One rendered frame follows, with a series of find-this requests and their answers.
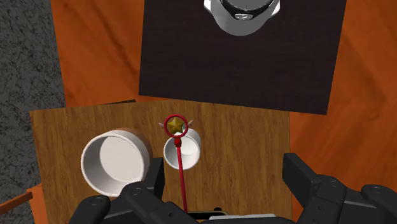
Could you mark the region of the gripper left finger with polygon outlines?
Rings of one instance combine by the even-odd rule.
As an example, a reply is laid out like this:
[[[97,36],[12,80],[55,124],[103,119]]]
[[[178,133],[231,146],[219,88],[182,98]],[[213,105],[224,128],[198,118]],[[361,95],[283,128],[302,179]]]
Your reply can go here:
[[[175,203],[161,200],[164,183],[164,160],[153,158],[144,181],[124,186],[113,201],[105,195],[87,197],[78,204],[69,224],[101,224],[115,205],[135,214],[121,224],[199,224]]]

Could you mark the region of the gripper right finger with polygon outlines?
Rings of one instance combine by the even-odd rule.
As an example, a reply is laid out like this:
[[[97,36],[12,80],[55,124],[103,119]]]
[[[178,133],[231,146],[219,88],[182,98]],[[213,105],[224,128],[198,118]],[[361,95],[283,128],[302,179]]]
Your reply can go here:
[[[397,224],[397,193],[382,185],[352,190],[285,153],[282,179],[303,207],[297,224]]]

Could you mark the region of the large white bowl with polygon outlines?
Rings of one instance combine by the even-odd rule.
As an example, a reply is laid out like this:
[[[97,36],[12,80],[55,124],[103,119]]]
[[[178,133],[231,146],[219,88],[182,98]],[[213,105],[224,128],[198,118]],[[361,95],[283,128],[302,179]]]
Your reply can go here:
[[[91,139],[81,154],[81,172],[97,193],[117,197],[124,186],[142,181],[152,153],[128,130],[116,129]]]

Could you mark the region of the red star wand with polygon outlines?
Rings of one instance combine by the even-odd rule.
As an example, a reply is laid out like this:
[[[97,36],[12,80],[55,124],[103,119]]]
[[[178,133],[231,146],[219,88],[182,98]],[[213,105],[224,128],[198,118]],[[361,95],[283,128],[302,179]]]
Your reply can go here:
[[[163,128],[165,133],[174,140],[174,146],[176,148],[177,157],[178,157],[178,170],[179,170],[179,178],[180,178],[180,186],[181,186],[181,195],[183,199],[183,211],[187,213],[188,208],[187,208],[187,200],[186,200],[183,162],[181,156],[181,146],[182,146],[181,138],[187,134],[188,129],[191,126],[191,123],[188,122],[183,115],[173,114],[173,115],[169,115],[163,123],[159,123],[158,125],[159,127]]]

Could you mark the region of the small white cup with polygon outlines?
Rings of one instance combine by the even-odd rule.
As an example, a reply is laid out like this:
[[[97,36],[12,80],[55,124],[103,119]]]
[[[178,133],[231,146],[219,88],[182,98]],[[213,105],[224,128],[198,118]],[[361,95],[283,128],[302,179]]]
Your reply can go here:
[[[181,138],[181,159],[183,170],[194,167],[200,158],[201,137],[193,129],[188,129],[185,136]],[[169,138],[164,145],[164,159],[173,169],[179,169],[177,149],[174,145],[174,138]]]

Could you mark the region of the brown wooden table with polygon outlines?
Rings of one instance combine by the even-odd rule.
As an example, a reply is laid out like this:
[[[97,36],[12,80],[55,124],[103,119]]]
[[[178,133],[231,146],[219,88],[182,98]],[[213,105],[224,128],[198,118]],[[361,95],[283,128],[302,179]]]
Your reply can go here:
[[[288,112],[169,100],[31,111],[48,223],[68,224],[78,204],[95,194],[80,168],[92,138],[134,129],[161,157],[167,135],[158,124],[172,114],[193,122],[201,154],[184,173],[186,193],[181,193],[178,171],[165,168],[164,201],[191,211],[220,207],[231,214],[292,216],[291,192],[282,180]]]

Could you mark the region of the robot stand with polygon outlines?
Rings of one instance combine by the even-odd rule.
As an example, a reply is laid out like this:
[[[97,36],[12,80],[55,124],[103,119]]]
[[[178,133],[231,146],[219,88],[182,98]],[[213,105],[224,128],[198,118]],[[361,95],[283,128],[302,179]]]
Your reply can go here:
[[[324,115],[346,0],[281,0],[258,31],[222,31],[203,0],[145,0],[139,94]]]

